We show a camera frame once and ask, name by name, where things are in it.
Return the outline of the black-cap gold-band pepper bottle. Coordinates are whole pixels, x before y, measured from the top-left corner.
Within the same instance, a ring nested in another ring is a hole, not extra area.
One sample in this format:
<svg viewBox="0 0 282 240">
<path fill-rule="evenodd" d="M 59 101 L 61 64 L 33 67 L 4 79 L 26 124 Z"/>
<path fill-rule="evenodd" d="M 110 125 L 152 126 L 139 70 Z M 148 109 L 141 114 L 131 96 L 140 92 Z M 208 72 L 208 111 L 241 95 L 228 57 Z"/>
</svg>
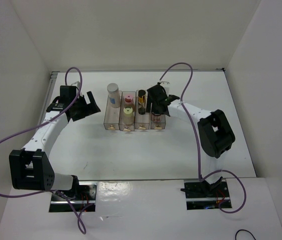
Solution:
<svg viewBox="0 0 282 240">
<path fill-rule="evenodd" d="M 143 89 L 138 91 L 138 113 L 140 115 L 146 113 L 146 91 Z"/>
</svg>

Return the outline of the white-lid red-label spice jar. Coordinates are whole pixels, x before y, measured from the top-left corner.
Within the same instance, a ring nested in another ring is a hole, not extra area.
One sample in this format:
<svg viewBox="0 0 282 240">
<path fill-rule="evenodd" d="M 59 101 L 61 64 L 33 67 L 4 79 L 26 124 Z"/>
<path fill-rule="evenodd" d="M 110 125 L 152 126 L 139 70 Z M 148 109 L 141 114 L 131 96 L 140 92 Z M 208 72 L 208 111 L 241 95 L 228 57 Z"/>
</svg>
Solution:
<svg viewBox="0 0 282 240">
<path fill-rule="evenodd" d="M 151 113 L 151 121 L 153 123 L 161 123 L 163 120 L 162 120 L 162 115 L 159 114 L 159 113 L 154 113 L 152 112 Z"/>
</svg>

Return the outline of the pink-lid spice jar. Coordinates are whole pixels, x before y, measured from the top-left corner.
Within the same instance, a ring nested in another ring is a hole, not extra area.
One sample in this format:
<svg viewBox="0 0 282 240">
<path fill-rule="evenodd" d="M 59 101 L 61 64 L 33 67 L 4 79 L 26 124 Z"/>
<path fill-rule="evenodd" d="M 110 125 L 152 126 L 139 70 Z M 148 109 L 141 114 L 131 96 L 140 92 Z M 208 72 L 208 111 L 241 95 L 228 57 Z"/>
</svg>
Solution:
<svg viewBox="0 0 282 240">
<path fill-rule="evenodd" d="M 134 107 L 134 96 L 132 94 L 126 94 L 124 96 L 124 106 L 125 107 Z"/>
</svg>

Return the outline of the tall silver-lid blue-label spice jar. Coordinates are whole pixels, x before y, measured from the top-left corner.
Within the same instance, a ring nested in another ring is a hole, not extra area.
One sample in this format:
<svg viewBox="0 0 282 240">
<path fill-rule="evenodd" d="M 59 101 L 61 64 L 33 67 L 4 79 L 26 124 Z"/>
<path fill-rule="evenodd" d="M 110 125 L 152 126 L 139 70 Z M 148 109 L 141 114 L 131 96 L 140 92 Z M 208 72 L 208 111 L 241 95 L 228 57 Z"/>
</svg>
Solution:
<svg viewBox="0 0 282 240">
<path fill-rule="evenodd" d="M 119 108 L 121 106 L 119 86 L 116 83 L 110 83 L 107 86 L 107 91 L 111 106 L 113 108 Z"/>
</svg>

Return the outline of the yellow-lid spice jar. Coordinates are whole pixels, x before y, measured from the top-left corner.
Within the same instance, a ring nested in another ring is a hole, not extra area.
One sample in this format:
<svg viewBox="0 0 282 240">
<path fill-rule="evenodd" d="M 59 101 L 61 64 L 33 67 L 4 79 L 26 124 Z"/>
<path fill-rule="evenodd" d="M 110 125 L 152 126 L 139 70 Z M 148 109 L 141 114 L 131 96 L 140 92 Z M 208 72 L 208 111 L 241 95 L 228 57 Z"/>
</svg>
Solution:
<svg viewBox="0 0 282 240">
<path fill-rule="evenodd" d="M 123 123 L 125 125 L 132 125 L 134 123 L 134 110 L 132 107 L 125 107 L 123 109 Z"/>
</svg>

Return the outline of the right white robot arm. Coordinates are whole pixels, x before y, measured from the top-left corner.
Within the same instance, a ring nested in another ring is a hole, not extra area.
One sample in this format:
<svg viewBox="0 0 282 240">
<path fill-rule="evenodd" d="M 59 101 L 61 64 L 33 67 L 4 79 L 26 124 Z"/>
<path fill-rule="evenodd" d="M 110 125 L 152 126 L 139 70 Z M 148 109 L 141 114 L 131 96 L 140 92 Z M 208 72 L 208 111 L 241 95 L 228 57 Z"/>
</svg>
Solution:
<svg viewBox="0 0 282 240">
<path fill-rule="evenodd" d="M 202 182 L 200 191 L 206 197 L 212 196 L 222 180 L 223 155 L 236 140 L 225 113 L 220 109 L 204 110 L 186 103 L 182 96 L 168 95 L 161 83 L 147 92 L 153 114 L 175 117 L 191 124 L 198 154 L 198 178 Z"/>
</svg>

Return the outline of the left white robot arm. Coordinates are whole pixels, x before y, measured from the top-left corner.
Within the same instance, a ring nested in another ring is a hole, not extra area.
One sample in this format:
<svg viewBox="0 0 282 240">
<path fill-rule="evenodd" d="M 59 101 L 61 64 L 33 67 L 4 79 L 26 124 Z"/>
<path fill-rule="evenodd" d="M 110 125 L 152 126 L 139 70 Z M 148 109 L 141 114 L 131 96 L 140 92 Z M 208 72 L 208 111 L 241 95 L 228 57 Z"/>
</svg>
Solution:
<svg viewBox="0 0 282 240">
<path fill-rule="evenodd" d="M 62 85 L 60 95 L 47 107 L 43 126 L 20 150 L 9 154 L 12 186 L 19 190 L 62 191 L 69 200 L 81 193 L 75 175 L 56 173 L 49 161 L 51 150 L 62 130 L 70 121 L 78 121 L 99 113 L 91 91 L 77 96 L 76 86 Z"/>
</svg>

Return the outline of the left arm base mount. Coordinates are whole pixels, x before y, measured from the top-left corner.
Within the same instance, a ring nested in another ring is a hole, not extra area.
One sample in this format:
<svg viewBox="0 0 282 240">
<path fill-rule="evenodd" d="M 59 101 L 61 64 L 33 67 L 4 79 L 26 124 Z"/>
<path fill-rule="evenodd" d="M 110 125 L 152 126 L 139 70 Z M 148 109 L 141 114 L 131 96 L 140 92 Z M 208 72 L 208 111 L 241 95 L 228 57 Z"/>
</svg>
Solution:
<svg viewBox="0 0 282 240">
<path fill-rule="evenodd" d="M 70 201 L 74 209 L 79 213 L 95 212 L 98 183 L 96 181 L 79 181 L 77 193 L 61 191 Z M 53 193 L 50 199 L 50 213 L 68 213 L 71 212 L 71 206 L 66 199 L 59 193 Z"/>
</svg>

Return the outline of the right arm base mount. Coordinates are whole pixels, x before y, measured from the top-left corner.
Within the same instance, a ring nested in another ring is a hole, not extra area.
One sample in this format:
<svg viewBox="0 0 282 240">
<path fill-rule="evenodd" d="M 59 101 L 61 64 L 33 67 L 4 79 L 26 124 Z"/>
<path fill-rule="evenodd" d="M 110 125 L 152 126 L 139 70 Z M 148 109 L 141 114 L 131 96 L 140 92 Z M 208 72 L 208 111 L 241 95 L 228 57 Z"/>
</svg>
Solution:
<svg viewBox="0 0 282 240">
<path fill-rule="evenodd" d="M 213 210 L 219 204 L 224 209 L 231 209 L 231 199 L 227 182 L 218 180 L 214 184 L 207 181 L 185 181 L 180 189 L 185 194 L 187 210 Z"/>
</svg>

